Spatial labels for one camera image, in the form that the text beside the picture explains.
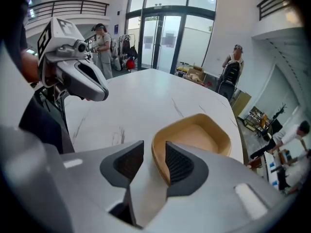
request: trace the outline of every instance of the woman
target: woman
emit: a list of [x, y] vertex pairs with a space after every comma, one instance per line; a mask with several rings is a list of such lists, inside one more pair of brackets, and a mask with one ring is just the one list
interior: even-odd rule
[[225, 73], [225, 69], [228, 66], [228, 64], [230, 64], [232, 62], [239, 62], [240, 63], [239, 77], [241, 76], [242, 71], [243, 71], [243, 67], [244, 67], [244, 60], [242, 59], [242, 53], [243, 53], [242, 46], [241, 45], [235, 45], [235, 47], [233, 49], [233, 53], [229, 54], [226, 57], [225, 62], [223, 63], [223, 68], [224, 68], [223, 73], [218, 80], [216, 92], [218, 92], [219, 86], [220, 86], [221, 82], [223, 81], [223, 74]]
[[95, 26], [95, 32], [97, 35], [96, 47], [97, 52], [97, 67], [102, 71], [105, 78], [112, 78], [111, 71], [111, 52], [110, 52], [110, 43], [111, 36], [108, 34], [106, 27], [99, 23]]

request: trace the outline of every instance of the ceiling light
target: ceiling light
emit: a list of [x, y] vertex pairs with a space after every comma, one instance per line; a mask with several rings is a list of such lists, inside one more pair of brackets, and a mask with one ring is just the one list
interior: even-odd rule
[[28, 49], [26, 52], [31, 53], [31, 54], [34, 54], [34, 53], [35, 53], [35, 51], [33, 51], [33, 50], [31, 50], [31, 49]]
[[209, 3], [215, 3], [216, 0], [207, 0]]

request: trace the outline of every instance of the cardboard box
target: cardboard box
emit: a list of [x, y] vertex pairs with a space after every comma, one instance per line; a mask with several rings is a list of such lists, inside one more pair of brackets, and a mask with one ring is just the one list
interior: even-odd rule
[[231, 105], [233, 114], [235, 117], [238, 117], [239, 114], [243, 111], [245, 106], [248, 104], [252, 97], [245, 92], [240, 92], [236, 100]]
[[[199, 77], [199, 79], [201, 80], [201, 82], [192, 80], [192, 79], [190, 78], [190, 74], [196, 74], [196, 75], [198, 75], [198, 77]], [[197, 84], [203, 85], [203, 81], [204, 81], [205, 75], [206, 75], [206, 74], [205, 74], [203, 71], [199, 71], [199, 70], [196, 70], [196, 69], [194, 69], [194, 68], [190, 68], [190, 69], [188, 70], [187, 74], [185, 75], [185, 79], [186, 79], [186, 80], [190, 80], [190, 81], [192, 81], [192, 82], [195, 82], [195, 83], [197, 83]]]
[[202, 68], [202, 67], [193, 66], [193, 69], [196, 69], [196, 70], [198, 70], [198, 71], [203, 71], [203, 68]]

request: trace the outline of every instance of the railing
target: railing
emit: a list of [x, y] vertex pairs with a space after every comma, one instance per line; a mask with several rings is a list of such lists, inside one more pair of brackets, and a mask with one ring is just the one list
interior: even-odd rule
[[72, 14], [106, 15], [108, 3], [89, 0], [55, 0], [30, 6], [28, 23], [50, 18], [52, 16]]
[[257, 5], [259, 8], [259, 21], [264, 17], [291, 6], [290, 0], [263, 0]]

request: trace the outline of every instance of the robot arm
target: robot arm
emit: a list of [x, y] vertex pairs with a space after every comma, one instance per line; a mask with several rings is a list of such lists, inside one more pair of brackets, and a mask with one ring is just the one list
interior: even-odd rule
[[[108, 97], [106, 79], [87, 59], [83, 36], [66, 20], [52, 17], [38, 40], [38, 75], [45, 87], [54, 87], [55, 100], [67, 92], [93, 101]], [[56, 66], [56, 78], [47, 79], [48, 65]]]

